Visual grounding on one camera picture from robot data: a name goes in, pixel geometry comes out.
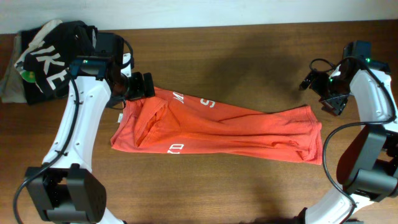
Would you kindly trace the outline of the red orange t-shirt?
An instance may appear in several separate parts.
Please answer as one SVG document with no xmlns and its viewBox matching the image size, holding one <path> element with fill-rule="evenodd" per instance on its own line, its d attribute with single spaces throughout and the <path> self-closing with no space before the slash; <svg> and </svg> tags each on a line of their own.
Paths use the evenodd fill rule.
<svg viewBox="0 0 398 224">
<path fill-rule="evenodd" d="M 129 101 L 113 149 L 159 154 L 236 154 L 278 161 L 322 163 L 322 124 L 309 106 L 263 113 L 155 89 Z"/>
</svg>

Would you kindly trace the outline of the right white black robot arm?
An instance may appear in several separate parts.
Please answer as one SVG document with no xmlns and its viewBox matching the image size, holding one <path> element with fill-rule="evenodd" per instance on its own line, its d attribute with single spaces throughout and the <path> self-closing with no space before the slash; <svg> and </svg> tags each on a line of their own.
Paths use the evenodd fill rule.
<svg viewBox="0 0 398 224">
<path fill-rule="evenodd" d="M 360 118 L 334 129 L 323 145 L 343 129 L 359 126 L 361 131 L 340 157 L 335 179 L 322 163 L 333 187 L 318 203 L 304 208 L 295 223 L 354 223 L 351 216 L 358 210 L 397 196 L 397 105 L 391 81 L 389 65 L 374 60 L 371 43 L 363 40 L 350 42 L 330 69 L 310 69 L 300 90 L 313 90 L 322 109 L 335 116 L 353 96 Z"/>
</svg>

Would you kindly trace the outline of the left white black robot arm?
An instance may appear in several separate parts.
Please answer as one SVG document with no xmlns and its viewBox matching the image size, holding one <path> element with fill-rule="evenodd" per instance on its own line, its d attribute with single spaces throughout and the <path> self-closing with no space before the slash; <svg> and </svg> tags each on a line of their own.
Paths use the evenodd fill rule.
<svg viewBox="0 0 398 224">
<path fill-rule="evenodd" d="M 45 222 L 122 222 L 106 207 L 106 189 L 91 161 L 104 109 L 155 95 L 152 75 L 132 71 L 128 46 L 119 35 L 99 33 L 95 52 L 66 69 L 70 90 L 55 141 L 41 166 L 27 168 L 21 185 Z"/>
</svg>

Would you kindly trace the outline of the white green printed folded garment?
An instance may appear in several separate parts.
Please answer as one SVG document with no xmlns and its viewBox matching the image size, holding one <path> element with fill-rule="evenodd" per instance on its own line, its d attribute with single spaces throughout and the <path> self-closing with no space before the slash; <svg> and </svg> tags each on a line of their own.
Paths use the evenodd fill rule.
<svg viewBox="0 0 398 224">
<path fill-rule="evenodd" d="M 37 83 L 38 78 L 42 76 L 43 62 L 38 61 L 37 57 L 40 55 L 40 51 L 43 47 L 29 47 L 25 50 L 17 59 L 14 64 L 15 69 L 19 72 L 22 79 L 27 83 L 34 84 L 34 86 L 43 93 L 41 87 Z"/>
</svg>

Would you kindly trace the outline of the grey beige folded garment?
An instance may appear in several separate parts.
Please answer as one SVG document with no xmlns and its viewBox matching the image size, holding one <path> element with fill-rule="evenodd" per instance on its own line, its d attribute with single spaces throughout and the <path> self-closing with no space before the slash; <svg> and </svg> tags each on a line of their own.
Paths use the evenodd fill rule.
<svg viewBox="0 0 398 224">
<path fill-rule="evenodd" d="M 14 47 L 11 59 L 7 66 L 4 78 L 1 80 L 1 100 L 3 103 L 28 103 L 33 104 L 39 99 L 39 90 L 34 84 L 24 81 L 15 69 L 14 64 L 19 56 L 29 47 L 34 49 L 44 45 L 44 38 L 62 21 L 51 20 L 41 27 L 21 31 L 14 38 Z"/>
</svg>

